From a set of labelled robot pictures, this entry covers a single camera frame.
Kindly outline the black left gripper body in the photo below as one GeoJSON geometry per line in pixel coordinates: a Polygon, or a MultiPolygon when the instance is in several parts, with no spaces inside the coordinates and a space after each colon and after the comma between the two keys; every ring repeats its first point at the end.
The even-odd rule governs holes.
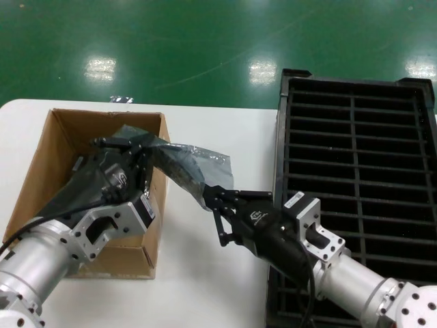
{"type": "Polygon", "coordinates": [[[130,175],[121,154],[91,155],[36,216],[76,224],[91,209],[134,201],[142,191],[128,190],[130,175]]]}

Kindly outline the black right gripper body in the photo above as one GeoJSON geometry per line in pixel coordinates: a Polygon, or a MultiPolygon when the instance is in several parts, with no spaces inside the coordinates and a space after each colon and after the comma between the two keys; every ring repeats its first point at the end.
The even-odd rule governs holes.
{"type": "Polygon", "coordinates": [[[243,202],[236,208],[235,223],[241,244],[255,257],[307,288],[309,264],[289,215],[267,201],[243,202]]]}

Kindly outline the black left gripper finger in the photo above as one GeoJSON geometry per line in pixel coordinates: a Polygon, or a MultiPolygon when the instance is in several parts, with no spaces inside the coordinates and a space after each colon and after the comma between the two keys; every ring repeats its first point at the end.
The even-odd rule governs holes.
{"type": "Polygon", "coordinates": [[[153,136],[142,134],[131,138],[123,137],[97,137],[90,141],[90,145],[97,148],[128,149],[148,145],[153,141],[153,136]]]}
{"type": "Polygon", "coordinates": [[[147,177],[150,151],[142,145],[131,145],[129,151],[129,191],[145,191],[149,178],[147,177]]]}

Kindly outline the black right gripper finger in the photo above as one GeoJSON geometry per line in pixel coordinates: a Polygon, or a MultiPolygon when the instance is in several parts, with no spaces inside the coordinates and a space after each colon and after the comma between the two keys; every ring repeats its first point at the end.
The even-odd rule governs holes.
{"type": "Polygon", "coordinates": [[[234,221],[236,218],[236,208],[233,206],[214,207],[214,222],[218,234],[218,240],[221,247],[226,247],[230,243],[243,246],[242,237],[234,232],[234,221]],[[224,221],[231,226],[231,231],[227,232],[224,227],[224,221]]]}
{"type": "Polygon", "coordinates": [[[272,193],[268,191],[228,190],[221,186],[204,187],[204,201],[211,210],[238,210],[252,202],[272,203],[272,193]]]}

